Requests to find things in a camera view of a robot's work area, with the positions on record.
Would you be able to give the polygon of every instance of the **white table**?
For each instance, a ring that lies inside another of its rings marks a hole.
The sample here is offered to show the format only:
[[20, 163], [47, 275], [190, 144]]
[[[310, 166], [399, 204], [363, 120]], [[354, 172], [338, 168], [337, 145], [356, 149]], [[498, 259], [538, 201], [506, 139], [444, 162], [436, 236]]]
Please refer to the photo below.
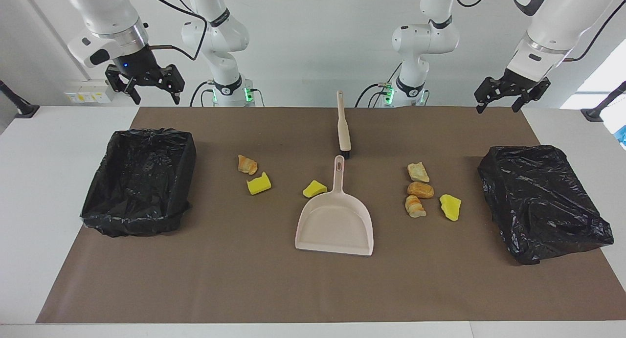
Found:
[[[82, 223], [92, 176], [116, 130], [137, 108], [42, 107], [0, 135], [0, 337], [623, 337], [620, 322], [396, 322], [369, 324], [35, 325]], [[578, 111], [525, 109], [539, 141], [561, 148], [611, 223], [616, 244], [602, 249], [626, 285], [626, 222], [619, 208], [626, 151]]]

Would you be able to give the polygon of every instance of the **brown table covering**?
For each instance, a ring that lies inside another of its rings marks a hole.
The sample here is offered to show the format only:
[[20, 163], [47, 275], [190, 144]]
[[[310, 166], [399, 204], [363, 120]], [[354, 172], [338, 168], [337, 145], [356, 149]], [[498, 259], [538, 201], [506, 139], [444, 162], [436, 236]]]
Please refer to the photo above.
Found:
[[[347, 110], [344, 189], [367, 206], [371, 257], [294, 247], [311, 180], [329, 186], [335, 109], [141, 108], [132, 128], [190, 131], [197, 162], [181, 229], [152, 237], [78, 233], [37, 322], [621, 320], [626, 295], [601, 251], [517, 265], [476, 168], [490, 146], [538, 144], [510, 109]], [[237, 154], [272, 189], [249, 195]], [[423, 161], [438, 198], [404, 210], [406, 165]]]

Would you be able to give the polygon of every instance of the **black trash bag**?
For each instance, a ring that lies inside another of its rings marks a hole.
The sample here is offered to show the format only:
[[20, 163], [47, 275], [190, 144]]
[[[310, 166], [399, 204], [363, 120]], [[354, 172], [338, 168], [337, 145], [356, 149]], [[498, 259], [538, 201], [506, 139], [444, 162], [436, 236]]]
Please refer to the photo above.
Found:
[[492, 219], [520, 264], [613, 244], [611, 226], [554, 146], [492, 147], [478, 173]]
[[132, 129], [113, 133], [81, 218], [108, 236], [155, 235], [180, 226], [196, 151], [190, 133]]

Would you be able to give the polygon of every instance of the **dustpan handle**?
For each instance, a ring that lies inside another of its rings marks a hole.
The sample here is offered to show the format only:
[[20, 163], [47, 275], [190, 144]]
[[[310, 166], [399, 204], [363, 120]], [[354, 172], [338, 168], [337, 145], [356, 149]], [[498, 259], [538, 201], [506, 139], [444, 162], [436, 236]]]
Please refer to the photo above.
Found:
[[335, 157], [335, 173], [333, 176], [333, 193], [344, 192], [344, 167], [346, 160], [344, 156], [338, 155]]

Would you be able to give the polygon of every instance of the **green indicator light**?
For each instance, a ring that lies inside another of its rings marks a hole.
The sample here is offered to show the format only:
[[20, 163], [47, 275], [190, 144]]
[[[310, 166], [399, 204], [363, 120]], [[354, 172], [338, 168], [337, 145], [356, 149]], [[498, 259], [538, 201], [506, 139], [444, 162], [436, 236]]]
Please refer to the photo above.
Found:
[[394, 93], [396, 93], [396, 90], [394, 90], [393, 88], [389, 89], [389, 103], [391, 104], [391, 102], [393, 102], [393, 95]]
[[246, 101], [252, 102], [252, 94], [250, 93], [250, 89], [244, 88], [244, 92], [246, 93]]

